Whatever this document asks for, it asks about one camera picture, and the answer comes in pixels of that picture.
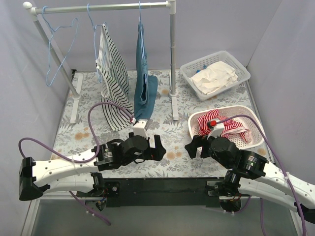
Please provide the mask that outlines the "black white striped tank top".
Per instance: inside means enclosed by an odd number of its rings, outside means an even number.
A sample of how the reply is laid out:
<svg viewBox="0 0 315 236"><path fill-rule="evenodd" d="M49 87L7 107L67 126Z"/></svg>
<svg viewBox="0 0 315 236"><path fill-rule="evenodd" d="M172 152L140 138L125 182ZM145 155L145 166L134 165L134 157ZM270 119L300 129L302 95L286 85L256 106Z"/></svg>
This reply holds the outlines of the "black white striped tank top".
<svg viewBox="0 0 315 236"><path fill-rule="evenodd" d="M104 116L113 131L120 131L130 124L134 108L129 99L129 79L125 61L109 35L107 25L101 25L96 69L101 75L101 96Z"/></svg>

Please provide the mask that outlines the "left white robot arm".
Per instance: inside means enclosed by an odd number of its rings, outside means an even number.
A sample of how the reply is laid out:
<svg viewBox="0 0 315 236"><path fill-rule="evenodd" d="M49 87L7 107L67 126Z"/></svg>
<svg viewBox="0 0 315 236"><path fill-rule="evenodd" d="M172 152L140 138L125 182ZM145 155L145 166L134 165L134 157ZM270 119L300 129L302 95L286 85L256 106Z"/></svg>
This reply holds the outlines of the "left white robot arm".
<svg viewBox="0 0 315 236"><path fill-rule="evenodd" d="M99 197L108 192L102 171L116 170L137 160L161 161L166 154L160 136L150 139L129 134L125 141L111 140L68 159L22 160L19 171L19 200L30 201L50 192L79 191Z"/></svg>

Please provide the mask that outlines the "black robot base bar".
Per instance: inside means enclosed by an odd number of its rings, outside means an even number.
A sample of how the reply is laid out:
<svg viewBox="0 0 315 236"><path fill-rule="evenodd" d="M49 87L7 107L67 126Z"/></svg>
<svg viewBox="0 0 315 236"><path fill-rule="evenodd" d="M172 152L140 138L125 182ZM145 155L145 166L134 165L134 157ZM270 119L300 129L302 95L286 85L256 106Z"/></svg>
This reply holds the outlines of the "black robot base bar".
<svg viewBox="0 0 315 236"><path fill-rule="evenodd" d="M106 178L100 194L77 192L77 197L105 199L107 207L205 206L239 211L246 195L218 193L222 177Z"/></svg>

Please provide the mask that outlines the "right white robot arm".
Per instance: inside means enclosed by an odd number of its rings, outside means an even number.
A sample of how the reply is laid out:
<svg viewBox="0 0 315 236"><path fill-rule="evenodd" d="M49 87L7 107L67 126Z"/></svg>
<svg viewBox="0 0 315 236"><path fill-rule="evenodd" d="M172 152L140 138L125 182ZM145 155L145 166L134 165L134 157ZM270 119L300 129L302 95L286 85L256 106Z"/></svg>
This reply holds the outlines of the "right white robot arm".
<svg viewBox="0 0 315 236"><path fill-rule="evenodd" d="M185 145L190 158L198 148L201 158L211 157L227 169L222 182L208 187L219 196L253 195L280 204L297 212L305 221L315 221L315 186L285 174L265 157L238 149L224 137L194 136Z"/></svg>

